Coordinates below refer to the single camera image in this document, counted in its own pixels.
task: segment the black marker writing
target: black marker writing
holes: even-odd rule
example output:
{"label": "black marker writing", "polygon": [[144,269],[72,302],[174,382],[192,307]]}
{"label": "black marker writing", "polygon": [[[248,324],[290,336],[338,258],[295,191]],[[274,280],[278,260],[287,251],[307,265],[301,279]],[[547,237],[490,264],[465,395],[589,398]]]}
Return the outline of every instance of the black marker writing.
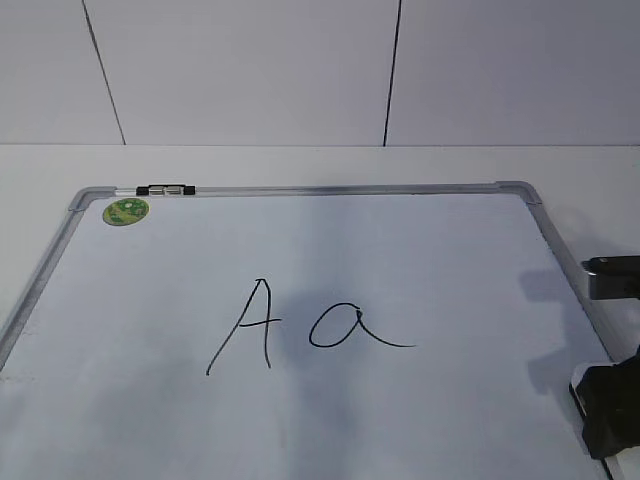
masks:
{"label": "black marker writing", "polygon": [[[255,323],[246,323],[243,325],[242,319],[247,313],[247,310],[249,310],[249,305],[251,305],[251,302],[253,301],[253,297],[256,295],[256,292],[258,291],[260,284],[264,284],[264,286],[267,288],[266,320],[263,320],[261,322],[255,322]],[[279,318],[271,318],[271,288],[269,287],[269,283],[264,278],[256,279],[256,286],[253,287],[253,291],[251,292],[251,295],[249,296],[249,300],[247,300],[247,303],[245,304],[244,309],[240,314],[240,318],[238,318],[238,321],[235,323],[235,325],[229,332],[229,335],[227,335],[227,338],[224,339],[224,342],[222,342],[222,345],[220,345],[220,348],[218,348],[218,351],[215,353],[215,355],[211,359],[211,362],[209,362],[209,366],[207,367],[207,376],[209,376],[209,374],[211,373],[211,368],[213,367],[213,364],[222,353],[222,350],[224,350],[224,347],[227,346],[227,343],[229,343],[229,340],[231,340],[231,337],[233,337],[233,334],[236,333],[236,330],[238,329],[238,327],[255,327],[257,325],[264,325],[264,359],[267,362],[267,367],[271,368],[271,361],[269,360],[269,350],[267,348],[267,340],[269,338],[269,324],[271,322],[279,322],[279,321],[280,321]]]}
{"label": "black marker writing", "polygon": [[[328,343],[328,344],[322,344],[322,343],[318,343],[313,339],[313,332],[316,330],[316,327],[320,324],[320,322],[322,321],[323,318],[325,318],[327,316],[327,314],[329,312],[331,312],[334,308],[338,308],[338,307],[350,307],[353,308],[356,312],[356,322],[353,324],[353,326],[349,329],[349,331],[345,334],[344,337],[342,337],[340,340],[338,340],[335,343]],[[364,322],[362,321],[362,310],[360,309],[360,307],[358,307],[357,305],[354,305],[353,303],[349,303],[349,302],[340,302],[340,303],[336,303],[335,305],[331,305],[329,308],[327,308],[322,315],[320,315],[320,318],[318,318],[318,320],[316,320],[316,323],[313,324],[313,327],[311,327],[311,331],[309,332],[309,343],[311,345],[313,345],[314,347],[318,347],[318,348],[333,348],[333,347],[337,347],[338,345],[340,345],[342,342],[344,342],[347,338],[349,338],[349,335],[351,335],[353,333],[353,331],[356,329],[356,327],[360,326],[369,336],[373,337],[374,339],[376,339],[377,341],[379,341],[380,343],[384,343],[385,345],[389,345],[390,347],[398,347],[398,348],[409,348],[409,347],[415,347],[415,345],[401,345],[399,343],[392,343],[392,342],[388,342],[380,337],[378,337],[376,334],[374,334],[371,330],[369,330],[366,325],[364,324]]]}
{"label": "black marker writing", "polygon": [[[242,323],[242,319],[246,315],[247,310],[249,310],[249,306],[251,305],[251,302],[253,301],[253,298],[255,297],[256,292],[258,291],[258,288],[260,288],[260,285],[264,285],[265,288],[267,289],[267,314],[266,314],[265,320],[261,320],[259,322],[254,322],[254,323]],[[338,307],[352,308],[354,310],[355,314],[356,314],[355,323],[351,326],[351,328],[344,335],[344,337],[342,337],[337,342],[327,343],[327,344],[316,342],[314,340],[314,338],[313,338],[313,334],[314,334],[316,328],[318,327],[318,325],[320,325],[320,322],[322,322],[322,320],[331,311],[333,311],[334,309],[336,309]],[[333,347],[337,347],[342,342],[344,342],[347,338],[349,338],[349,335],[351,335],[353,333],[353,331],[357,327],[360,327],[371,338],[373,338],[373,339],[377,340],[378,342],[383,343],[385,345],[389,345],[390,347],[398,347],[398,348],[415,347],[415,345],[402,345],[402,344],[399,344],[399,343],[389,342],[387,340],[384,340],[384,339],[378,337],[375,333],[373,333],[371,330],[369,330],[367,328],[367,326],[362,321],[362,316],[363,316],[363,313],[362,313],[362,310],[360,309],[360,307],[358,307],[357,305],[355,305],[353,303],[340,302],[340,303],[336,303],[335,305],[331,305],[329,308],[327,308],[322,313],[322,315],[320,315],[320,318],[318,318],[318,320],[316,320],[316,322],[313,324],[313,327],[311,327],[311,331],[309,332],[309,343],[311,345],[313,345],[314,347],[318,347],[318,348],[333,348]],[[231,337],[233,337],[233,334],[236,333],[236,330],[238,330],[238,327],[257,327],[259,325],[264,325],[264,342],[263,342],[264,360],[265,360],[265,362],[267,362],[267,367],[271,368],[271,360],[269,360],[269,348],[268,348],[269,324],[271,322],[281,322],[281,321],[282,321],[282,319],[280,319],[280,318],[271,318],[271,287],[269,286],[269,282],[267,282],[267,280],[264,279],[264,278],[256,279],[256,286],[253,287],[253,290],[251,291],[251,295],[249,295],[249,300],[247,300],[247,303],[244,305],[244,308],[242,309],[242,313],[240,314],[240,318],[238,318],[238,321],[233,325],[233,328],[229,332],[229,335],[227,335],[227,337],[224,339],[224,342],[222,342],[222,345],[220,345],[220,348],[218,348],[218,350],[216,351],[215,355],[211,359],[211,362],[209,362],[209,366],[207,367],[207,376],[209,376],[209,374],[211,373],[211,369],[213,368],[213,364],[216,362],[216,360],[218,359],[218,357],[220,356],[220,354],[222,353],[224,348],[227,346],[227,344],[229,343],[229,340],[231,340]]]}

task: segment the metal clip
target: metal clip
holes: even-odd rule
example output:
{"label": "metal clip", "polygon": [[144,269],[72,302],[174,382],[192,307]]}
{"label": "metal clip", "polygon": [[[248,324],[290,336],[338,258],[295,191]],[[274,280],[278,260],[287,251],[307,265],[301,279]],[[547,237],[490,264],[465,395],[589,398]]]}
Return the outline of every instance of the metal clip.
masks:
{"label": "metal clip", "polygon": [[153,196],[180,196],[195,195],[196,187],[194,185],[184,184],[168,184],[168,185],[149,185],[146,187],[136,188],[136,195],[139,197]]}

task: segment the white table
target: white table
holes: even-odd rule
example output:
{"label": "white table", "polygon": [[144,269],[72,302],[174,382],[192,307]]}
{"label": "white table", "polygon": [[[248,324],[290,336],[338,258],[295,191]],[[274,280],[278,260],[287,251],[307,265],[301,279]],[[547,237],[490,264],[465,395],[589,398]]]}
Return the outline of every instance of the white table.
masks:
{"label": "white table", "polygon": [[[312,186],[523,180],[540,194],[576,260],[640,250],[640,148],[262,148],[0,146],[0,321],[4,321],[74,194],[152,183]],[[604,305],[630,356],[637,301]],[[620,456],[626,480],[640,452]]]}

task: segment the green round sticker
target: green round sticker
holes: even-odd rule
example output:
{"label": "green round sticker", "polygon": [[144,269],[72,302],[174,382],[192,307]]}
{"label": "green round sticker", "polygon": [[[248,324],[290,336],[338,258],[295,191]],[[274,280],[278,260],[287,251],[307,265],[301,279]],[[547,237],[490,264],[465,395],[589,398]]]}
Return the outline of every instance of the green round sticker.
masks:
{"label": "green round sticker", "polygon": [[149,213],[149,204],[138,198],[125,198],[104,209],[102,219],[109,225],[122,227],[139,222]]}

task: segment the whiteboard frame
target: whiteboard frame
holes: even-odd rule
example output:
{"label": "whiteboard frame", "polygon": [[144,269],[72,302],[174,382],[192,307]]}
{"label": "whiteboard frame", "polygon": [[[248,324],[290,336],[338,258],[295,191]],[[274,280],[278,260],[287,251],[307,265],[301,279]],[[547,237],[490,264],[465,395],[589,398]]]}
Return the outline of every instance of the whiteboard frame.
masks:
{"label": "whiteboard frame", "polygon": [[[377,185],[332,187],[266,187],[266,188],[196,188],[195,197],[256,197],[256,196],[324,196],[324,195],[446,195],[446,194],[502,194],[517,195],[527,205],[540,232],[560,265],[569,285],[589,318],[596,335],[613,361],[623,360],[621,346],[614,332],[608,328],[607,317],[596,302],[583,293],[585,273],[574,260],[562,237],[551,222],[542,200],[532,185],[522,181],[499,181],[478,184],[442,185]],[[135,197],[135,188],[88,187],[80,190],[67,209],[67,214],[43,254],[22,295],[0,330],[0,372],[29,320],[40,295],[55,270],[65,248],[83,218],[87,207],[97,199]],[[175,196],[176,200],[194,196]],[[624,478],[615,457],[603,462],[610,478]]]}

